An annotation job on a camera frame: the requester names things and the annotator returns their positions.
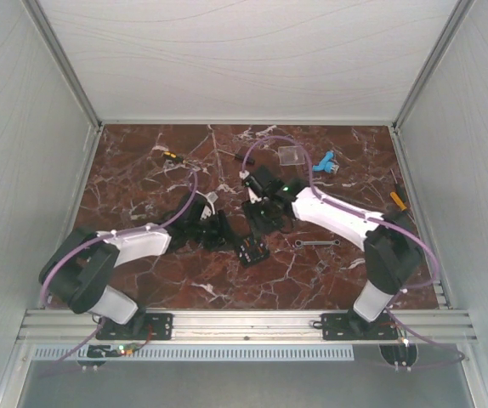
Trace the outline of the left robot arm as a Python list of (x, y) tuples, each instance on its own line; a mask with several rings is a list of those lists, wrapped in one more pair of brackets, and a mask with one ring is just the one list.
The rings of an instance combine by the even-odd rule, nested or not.
[(41, 296), (63, 301), (75, 314), (98, 315), (125, 337), (145, 332), (137, 302), (110, 286), (115, 269), (135, 260), (170, 254), (194, 241), (210, 252), (231, 250), (237, 235), (222, 210), (201, 193), (187, 194), (175, 214), (159, 224), (125, 230), (74, 229), (39, 274)]

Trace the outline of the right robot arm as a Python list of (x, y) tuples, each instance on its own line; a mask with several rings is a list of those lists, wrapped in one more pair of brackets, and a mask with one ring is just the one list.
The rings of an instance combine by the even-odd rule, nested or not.
[(265, 166), (239, 172), (248, 200), (242, 204), (250, 224), (262, 233), (289, 218), (319, 226), (364, 254), (366, 284), (347, 312), (343, 328), (364, 338), (376, 331), (381, 313), (423, 261), (423, 250), (408, 234), (403, 212), (383, 215), (331, 197), (294, 178), (286, 183)]

